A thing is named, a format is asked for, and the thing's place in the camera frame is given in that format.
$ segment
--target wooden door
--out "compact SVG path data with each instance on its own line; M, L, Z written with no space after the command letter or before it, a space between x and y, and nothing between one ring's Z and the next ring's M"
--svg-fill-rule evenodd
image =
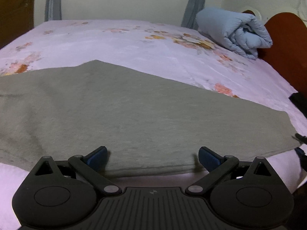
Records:
M0 48L34 27L34 0L0 0Z

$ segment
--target bed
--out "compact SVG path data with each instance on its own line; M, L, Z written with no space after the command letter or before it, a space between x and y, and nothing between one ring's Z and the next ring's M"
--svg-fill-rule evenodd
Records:
M0 73L18 75L45 68L75 67L97 59L286 111L296 131L306 135L307 119L288 99L297 91L307 96L306 27L296 15L280 13L267 22L266 28L273 47L260 50L261 59L254 61L187 28L130 20L49 21L0 50ZM303 182L306 175L294 150L268 160L290 192ZM121 177L112 181L123 188L185 188L206 173ZM2 230L19 227L11 199L27 174L0 163Z

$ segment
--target wooden headboard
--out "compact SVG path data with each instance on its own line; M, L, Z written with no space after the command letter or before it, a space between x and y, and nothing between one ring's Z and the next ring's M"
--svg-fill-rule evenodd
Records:
M307 27L297 15L289 12L273 16L265 27L273 46L259 49L259 58L307 98Z

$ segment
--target folded comforter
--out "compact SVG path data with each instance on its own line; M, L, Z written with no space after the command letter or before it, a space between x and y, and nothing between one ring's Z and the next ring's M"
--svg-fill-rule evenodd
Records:
M217 44L249 59L257 48L270 48L272 39L254 15L206 7L196 15L199 29Z

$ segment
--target black gripper base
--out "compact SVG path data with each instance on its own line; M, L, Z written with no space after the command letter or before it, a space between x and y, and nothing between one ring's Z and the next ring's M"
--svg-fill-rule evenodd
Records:
M84 221L61 230L238 230L218 219L204 199L180 188L127 188L101 200ZM33 230L23 226L20 230Z

